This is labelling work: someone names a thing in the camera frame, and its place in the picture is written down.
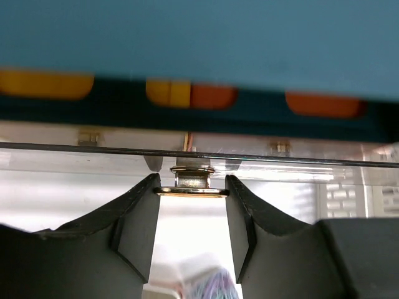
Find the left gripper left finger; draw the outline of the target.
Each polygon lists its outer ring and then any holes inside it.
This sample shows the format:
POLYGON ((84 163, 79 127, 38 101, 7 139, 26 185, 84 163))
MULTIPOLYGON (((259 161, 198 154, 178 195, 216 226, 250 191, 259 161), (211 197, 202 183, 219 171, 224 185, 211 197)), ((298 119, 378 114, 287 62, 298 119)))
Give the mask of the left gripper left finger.
POLYGON ((2 298, 140 298, 150 274, 158 174, 56 230, 1 226, 2 298))

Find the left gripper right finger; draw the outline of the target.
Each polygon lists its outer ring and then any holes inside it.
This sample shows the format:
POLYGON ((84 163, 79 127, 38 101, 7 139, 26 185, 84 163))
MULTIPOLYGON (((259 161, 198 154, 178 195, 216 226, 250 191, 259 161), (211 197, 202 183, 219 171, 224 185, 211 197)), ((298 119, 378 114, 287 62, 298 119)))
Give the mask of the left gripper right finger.
POLYGON ((307 224, 225 179, 236 281, 244 298, 397 298, 398 219, 307 224))

